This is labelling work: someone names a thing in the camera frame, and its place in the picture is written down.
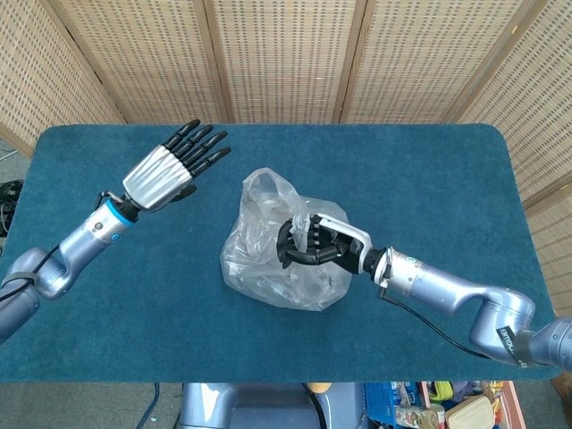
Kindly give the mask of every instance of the clear plastic bag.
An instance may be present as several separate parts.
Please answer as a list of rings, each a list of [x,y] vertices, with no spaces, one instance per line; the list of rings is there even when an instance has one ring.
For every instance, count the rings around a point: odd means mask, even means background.
[[[251,173],[242,182],[239,218],[221,253],[224,282],[277,307],[320,311],[342,298],[348,291],[350,273],[333,262],[291,264],[284,270],[276,254],[278,230],[290,218],[294,242],[306,251],[309,216],[316,213],[348,221],[337,204],[301,197],[269,168]]]

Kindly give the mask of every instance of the silver metal arm segment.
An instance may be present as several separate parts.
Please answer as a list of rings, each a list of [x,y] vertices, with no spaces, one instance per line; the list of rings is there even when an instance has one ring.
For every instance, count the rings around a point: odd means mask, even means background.
[[[12,263],[0,289],[0,344],[38,311],[40,296],[63,296],[86,265],[138,220],[140,211],[156,211],[187,197],[196,189],[190,183],[230,153],[225,147],[209,155],[226,131],[200,143],[213,127],[207,125],[191,133],[199,124],[199,120],[185,124],[133,167],[123,181],[122,198],[102,193],[111,198],[59,244],[60,258],[48,257],[42,248],[31,248]]]
[[[334,262],[351,273],[369,273],[380,287],[380,296],[388,291],[416,299],[448,315],[458,312],[467,300],[479,298],[483,304],[469,340],[480,352],[511,365],[552,365],[572,371],[572,318],[558,318],[539,332],[531,332],[535,305],[526,295],[469,282],[393,248],[375,249],[366,232],[340,221],[331,222],[322,214],[316,214],[312,220],[313,228],[308,233],[310,255],[295,249],[288,234],[291,225],[282,226],[276,247],[283,266],[291,262],[304,265]],[[329,256],[327,260],[316,257],[324,252]]]

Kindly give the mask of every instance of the wicker screen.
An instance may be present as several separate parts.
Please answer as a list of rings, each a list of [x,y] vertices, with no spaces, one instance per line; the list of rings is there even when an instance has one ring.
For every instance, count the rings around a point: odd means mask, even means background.
[[[216,0],[238,122],[331,122],[355,1]]]
[[[572,315],[572,195],[528,219],[558,315]]]
[[[3,0],[0,14],[0,126],[31,155],[51,125],[124,122],[93,71],[37,0]]]
[[[522,2],[378,0],[348,122],[441,122]]]
[[[572,7],[551,0],[469,107],[508,141],[522,199],[572,171]]]
[[[130,122],[225,119],[200,0],[51,2]]]

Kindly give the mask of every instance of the robotic hand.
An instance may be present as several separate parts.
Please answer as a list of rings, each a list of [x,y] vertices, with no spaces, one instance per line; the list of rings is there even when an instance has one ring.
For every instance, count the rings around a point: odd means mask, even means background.
[[[302,253],[296,248],[291,227],[291,220],[281,227],[276,243],[283,268],[292,262],[303,265],[333,262],[353,274],[368,273],[380,287],[380,298],[417,316],[385,292],[394,291],[417,299],[449,315],[468,299],[480,298],[483,304],[469,340],[482,353],[447,339],[449,342],[480,358],[521,367],[552,365],[572,371],[572,318],[558,318],[540,331],[532,332],[528,328],[535,305],[520,292],[468,282],[391,247],[376,249],[367,232],[324,214],[311,218],[307,252]]]
[[[31,248],[13,262],[0,290],[0,344],[38,311],[39,296],[57,299],[66,293],[81,270],[138,220],[139,212],[155,212],[189,196],[197,189],[190,183],[231,152],[225,147],[209,155],[226,131],[201,142],[213,127],[193,131],[199,124],[185,124],[137,164],[123,180],[122,197],[102,192],[96,211],[58,246],[49,252]],[[53,257],[57,249],[63,263]]]

